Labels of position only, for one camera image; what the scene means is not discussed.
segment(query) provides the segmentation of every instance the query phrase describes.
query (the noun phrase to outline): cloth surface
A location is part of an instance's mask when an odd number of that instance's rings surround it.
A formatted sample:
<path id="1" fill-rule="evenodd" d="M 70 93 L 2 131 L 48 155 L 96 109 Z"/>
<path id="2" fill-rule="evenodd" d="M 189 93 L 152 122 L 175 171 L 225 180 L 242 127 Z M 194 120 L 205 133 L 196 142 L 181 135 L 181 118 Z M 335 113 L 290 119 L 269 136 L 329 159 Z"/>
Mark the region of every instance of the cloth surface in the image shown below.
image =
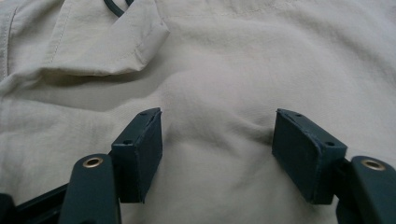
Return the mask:
<path id="1" fill-rule="evenodd" d="M 396 166 L 396 2 L 0 3 L 0 191 L 16 204 L 163 111 L 163 159 L 123 223 L 336 223 L 271 154 L 276 109 Z"/>

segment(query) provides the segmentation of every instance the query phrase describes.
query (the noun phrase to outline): black cord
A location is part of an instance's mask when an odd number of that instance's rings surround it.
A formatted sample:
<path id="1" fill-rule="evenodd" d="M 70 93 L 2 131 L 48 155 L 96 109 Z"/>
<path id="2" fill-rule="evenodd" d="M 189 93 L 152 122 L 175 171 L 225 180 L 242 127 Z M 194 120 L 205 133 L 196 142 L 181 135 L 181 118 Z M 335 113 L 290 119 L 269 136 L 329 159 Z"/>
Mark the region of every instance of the black cord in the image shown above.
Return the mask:
<path id="1" fill-rule="evenodd" d="M 134 0 L 125 0 L 126 4 L 130 6 Z M 116 16 L 121 17 L 124 11 L 120 9 L 113 0 L 105 0 L 106 6 L 110 11 L 112 11 Z"/>

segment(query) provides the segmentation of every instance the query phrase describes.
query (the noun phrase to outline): metal rivet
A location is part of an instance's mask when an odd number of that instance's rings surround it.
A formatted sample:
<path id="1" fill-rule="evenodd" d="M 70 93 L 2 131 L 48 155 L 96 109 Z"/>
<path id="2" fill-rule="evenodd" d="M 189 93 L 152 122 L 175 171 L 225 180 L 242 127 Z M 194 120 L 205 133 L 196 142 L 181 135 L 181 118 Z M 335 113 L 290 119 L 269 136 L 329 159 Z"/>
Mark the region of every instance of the metal rivet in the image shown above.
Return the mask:
<path id="1" fill-rule="evenodd" d="M 361 164 L 364 166 L 372 169 L 372 170 L 377 170 L 377 171 L 384 171 L 386 170 L 385 166 L 378 162 L 378 161 L 372 161 L 372 160 L 362 160 Z"/>
<path id="2" fill-rule="evenodd" d="M 94 157 L 94 158 L 85 160 L 82 165 L 86 168 L 93 168 L 93 167 L 100 165 L 100 163 L 102 163 L 102 162 L 103 162 L 102 158 Z"/>

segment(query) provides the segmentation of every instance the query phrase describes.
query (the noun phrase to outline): beige fabric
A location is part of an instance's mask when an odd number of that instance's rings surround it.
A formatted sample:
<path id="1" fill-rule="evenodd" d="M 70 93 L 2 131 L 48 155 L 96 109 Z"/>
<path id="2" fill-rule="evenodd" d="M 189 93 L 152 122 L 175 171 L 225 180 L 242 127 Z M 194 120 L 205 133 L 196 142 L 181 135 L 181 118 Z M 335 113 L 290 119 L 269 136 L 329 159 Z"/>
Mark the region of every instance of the beige fabric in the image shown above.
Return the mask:
<path id="1" fill-rule="evenodd" d="M 163 160 L 124 223 L 335 223 L 336 201 L 306 203 L 271 155 L 279 107 L 348 159 L 396 166 L 394 1 L 136 0 L 118 20 L 93 0 L 0 11 L 0 191 L 17 203 L 157 106 Z"/>

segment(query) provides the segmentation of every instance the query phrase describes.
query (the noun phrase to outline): metal grommet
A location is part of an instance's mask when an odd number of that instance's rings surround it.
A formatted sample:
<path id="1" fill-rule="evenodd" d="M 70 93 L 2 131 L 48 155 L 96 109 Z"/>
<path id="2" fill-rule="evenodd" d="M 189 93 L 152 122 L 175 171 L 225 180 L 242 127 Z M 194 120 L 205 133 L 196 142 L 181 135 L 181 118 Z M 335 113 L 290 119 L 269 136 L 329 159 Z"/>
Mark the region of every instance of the metal grommet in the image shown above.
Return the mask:
<path id="1" fill-rule="evenodd" d="M 93 158 L 85 160 L 82 165 L 86 168 L 93 168 L 93 167 L 100 165 L 100 163 L 102 163 L 102 162 L 103 162 L 102 158 L 93 157 Z"/>
<path id="2" fill-rule="evenodd" d="M 377 171 L 384 171 L 386 170 L 385 166 L 378 162 L 378 161 L 372 161 L 372 160 L 362 160 L 361 164 L 364 166 L 372 169 L 372 170 L 377 170 Z"/>

